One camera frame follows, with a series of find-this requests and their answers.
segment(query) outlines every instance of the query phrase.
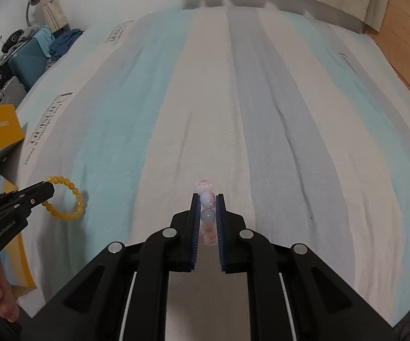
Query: bracelet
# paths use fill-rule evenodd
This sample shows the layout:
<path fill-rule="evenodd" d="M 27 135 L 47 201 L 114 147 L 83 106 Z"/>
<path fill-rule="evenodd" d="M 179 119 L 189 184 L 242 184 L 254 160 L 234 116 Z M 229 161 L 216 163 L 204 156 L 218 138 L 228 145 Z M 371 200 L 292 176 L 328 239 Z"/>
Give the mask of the bracelet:
<path fill-rule="evenodd" d="M 68 187 L 72 193 L 76 196 L 77 198 L 77 209 L 73 213 L 60 213 L 58 210 L 56 210 L 51 203 L 48 201 L 44 201 L 42 203 L 42 206 L 45 206 L 47 211 L 49 211 L 54 217 L 57 217 L 63 221 L 72 221 L 74 219 L 79 218 L 84 213 L 84 208 L 85 208 L 85 202 L 84 202 L 84 197 L 80 193 L 80 191 L 76 188 L 74 183 L 72 183 L 68 178 L 64 178 L 61 176 L 54 176 L 51 175 L 50 177 L 47 178 L 47 182 L 53 183 L 53 184 L 64 184 L 66 187 Z"/>

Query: bed sheet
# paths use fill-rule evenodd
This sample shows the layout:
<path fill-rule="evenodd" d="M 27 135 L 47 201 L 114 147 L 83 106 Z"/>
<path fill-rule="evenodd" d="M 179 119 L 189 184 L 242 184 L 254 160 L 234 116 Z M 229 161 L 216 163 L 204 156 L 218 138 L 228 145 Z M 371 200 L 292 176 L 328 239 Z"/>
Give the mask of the bed sheet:
<path fill-rule="evenodd" d="M 29 313 L 109 242 L 167 226 L 201 178 L 272 242 L 311 247 L 389 323 L 408 312 L 410 93 L 368 36 L 244 7 L 110 29 L 85 32 L 18 109 L 17 186 L 64 175 L 87 204 L 73 222 L 29 218 Z M 60 190 L 53 204 L 74 209 Z M 249 339 L 245 277 L 218 262 L 201 246 L 195 273 L 172 274 L 166 339 Z"/>

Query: dark blue clothing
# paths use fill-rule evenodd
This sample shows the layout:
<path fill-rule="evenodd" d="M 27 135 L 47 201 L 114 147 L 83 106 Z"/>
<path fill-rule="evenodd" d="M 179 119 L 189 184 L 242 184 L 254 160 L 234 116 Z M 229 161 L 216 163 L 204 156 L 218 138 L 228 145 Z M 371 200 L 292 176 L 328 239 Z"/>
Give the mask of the dark blue clothing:
<path fill-rule="evenodd" d="M 82 33 L 83 31 L 78 28 L 72 29 L 61 34 L 54 42 L 52 42 L 50 45 L 50 55 L 52 55 L 52 60 L 58 60 L 66 54 Z"/>

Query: metal screw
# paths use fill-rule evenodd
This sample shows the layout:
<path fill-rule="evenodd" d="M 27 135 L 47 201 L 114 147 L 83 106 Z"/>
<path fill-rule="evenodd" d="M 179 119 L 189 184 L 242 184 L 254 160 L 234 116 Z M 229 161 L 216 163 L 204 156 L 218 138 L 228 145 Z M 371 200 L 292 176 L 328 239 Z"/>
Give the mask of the metal screw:
<path fill-rule="evenodd" d="M 250 230 L 241 230 L 240 237 L 249 240 L 254 237 L 254 232 Z"/>
<path fill-rule="evenodd" d="M 117 252 L 120 252 L 122 248 L 123 248 L 123 245 L 120 244 L 119 242 L 112 242 L 112 243 L 109 245 L 108 250 L 109 250 L 112 254 L 116 254 Z"/>
<path fill-rule="evenodd" d="M 297 244 L 293 247 L 293 250 L 298 254 L 298 255 L 304 255 L 308 252 L 308 248 L 304 246 L 303 244 Z"/>
<path fill-rule="evenodd" d="M 172 238 L 176 236 L 176 229 L 175 228 L 166 228 L 162 231 L 162 235 L 165 238 Z"/>

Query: blue cloth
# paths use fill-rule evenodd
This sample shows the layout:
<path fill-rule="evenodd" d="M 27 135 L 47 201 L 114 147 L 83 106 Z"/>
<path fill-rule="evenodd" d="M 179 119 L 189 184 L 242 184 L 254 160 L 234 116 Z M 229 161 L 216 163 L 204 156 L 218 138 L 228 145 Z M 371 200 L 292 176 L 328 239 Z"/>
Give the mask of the blue cloth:
<path fill-rule="evenodd" d="M 42 27 L 39 32 L 34 35 L 34 38 L 38 40 L 45 57 L 50 58 L 50 45 L 55 41 L 55 37 L 49 27 Z"/>
<path fill-rule="evenodd" d="M 61 34 L 51 45 L 50 54 L 52 60 L 58 60 L 64 54 L 66 54 L 71 48 L 72 44 L 83 33 L 82 30 L 76 28 Z"/>

